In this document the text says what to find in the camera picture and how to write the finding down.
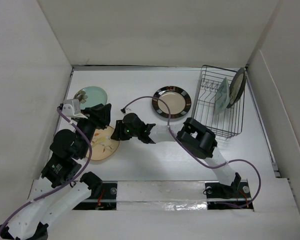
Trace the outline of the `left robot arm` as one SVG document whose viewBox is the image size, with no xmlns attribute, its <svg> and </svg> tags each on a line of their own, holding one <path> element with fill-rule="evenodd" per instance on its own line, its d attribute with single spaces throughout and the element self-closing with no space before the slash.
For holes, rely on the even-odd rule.
<svg viewBox="0 0 300 240">
<path fill-rule="evenodd" d="M 57 107 L 57 112 L 74 131 L 58 131 L 50 145 L 51 158 L 34 181 L 27 202 L 0 225 L 2 240 L 46 240 L 75 206 L 102 193 L 103 181 L 86 171 L 92 158 L 91 140 L 97 129 L 104 130 L 111 121 L 111 104 L 99 104 L 80 110 L 71 99 Z"/>
</svg>

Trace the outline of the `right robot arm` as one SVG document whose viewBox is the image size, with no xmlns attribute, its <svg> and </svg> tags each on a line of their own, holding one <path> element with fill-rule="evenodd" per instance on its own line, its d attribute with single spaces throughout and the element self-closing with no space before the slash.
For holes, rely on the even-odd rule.
<svg viewBox="0 0 300 240">
<path fill-rule="evenodd" d="M 221 154 L 215 133 L 194 118 L 189 117 L 181 124 L 158 125 L 146 124 L 135 113 L 129 113 L 116 121 L 111 139 L 128 141 L 131 138 L 144 144 L 176 142 L 191 157 L 203 160 L 201 164 L 214 172 L 225 196 L 232 197 L 239 191 L 241 176 Z"/>
</svg>

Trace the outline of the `teal round flower plate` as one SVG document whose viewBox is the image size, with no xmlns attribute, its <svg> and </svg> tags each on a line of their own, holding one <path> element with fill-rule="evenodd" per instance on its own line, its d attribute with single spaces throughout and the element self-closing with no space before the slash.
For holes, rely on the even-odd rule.
<svg viewBox="0 0 300 240">
<path fill-rule="evenodd" d="M 106 91 L 98 86 L 88 86 L 79 90 L 75 95 L 74 99 L 78 99 L 80 103 L 80 109 L 92 108 L 99 104 L 106 105 L 108 95 Z"/>
</svg>

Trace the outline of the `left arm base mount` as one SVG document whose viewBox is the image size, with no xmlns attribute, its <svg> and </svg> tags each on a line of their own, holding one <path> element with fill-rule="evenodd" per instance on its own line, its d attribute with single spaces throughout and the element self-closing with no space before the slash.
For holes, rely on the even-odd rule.
<svg viewBox="0 0 300 240">
<path fill-rule="evenodd" d="M 117 209 L 117 181 L 105 181 L 99 193 L 80 202 L 73 210 L 77 211 L 112 211 Z"/>
</svg>

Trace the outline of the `tan round bird plate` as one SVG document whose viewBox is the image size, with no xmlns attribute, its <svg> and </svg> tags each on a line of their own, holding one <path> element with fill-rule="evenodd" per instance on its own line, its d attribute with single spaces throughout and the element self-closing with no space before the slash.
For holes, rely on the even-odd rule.
<svg viewBox="0 0 300 240">
<path fill-rule="evenodd" d="M 120 142 L 111 139 L 114 130 L 115 129 L 111 126 L 108 126 L 105 129 L 95 130 L 90 142 L 92 147 L 92 161 L 105 160 L 118 149 Z"/>
</svg>

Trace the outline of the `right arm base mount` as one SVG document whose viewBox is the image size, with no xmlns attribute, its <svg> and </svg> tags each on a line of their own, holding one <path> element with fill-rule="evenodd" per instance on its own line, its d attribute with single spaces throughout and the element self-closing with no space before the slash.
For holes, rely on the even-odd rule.
<svg viewBox="0 0 300 240">
<path fill-rule="evenodd" d="M 204 183 L 202 193 L 206 196 L 208 210 L 254 209 L 247 181 L 241 181 L 238 190 L 230 193 L 226 193 L 219 182 L 208 181 Z"/>
</svg>

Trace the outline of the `grey rim cream plate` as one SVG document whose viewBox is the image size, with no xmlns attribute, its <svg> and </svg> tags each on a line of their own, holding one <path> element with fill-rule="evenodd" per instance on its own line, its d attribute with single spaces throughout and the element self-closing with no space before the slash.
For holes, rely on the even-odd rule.
<svg viewBox="0 0 300 240">
<path fill-rule="evenodd" d="M 229 104 L 227 105 L 228 109 L 240 100 L 245 90 L 245 86 L 246 73 L 245 69 L 242 67 L 236 72 L 229 86 Z"/>
</svg>

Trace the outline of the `teal rectangular divided plate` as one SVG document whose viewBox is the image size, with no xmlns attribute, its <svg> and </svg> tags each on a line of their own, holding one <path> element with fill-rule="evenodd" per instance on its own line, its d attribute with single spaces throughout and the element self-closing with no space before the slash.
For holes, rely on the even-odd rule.
<svg viewBox="0 0 300 240">
<path fill-rule="evenodd" d="M 230 85 L 227 77 L 223 79 L 215 94 L 214 114 L 219 115 L 222 113 L 230 103 Z"/>
</svg>

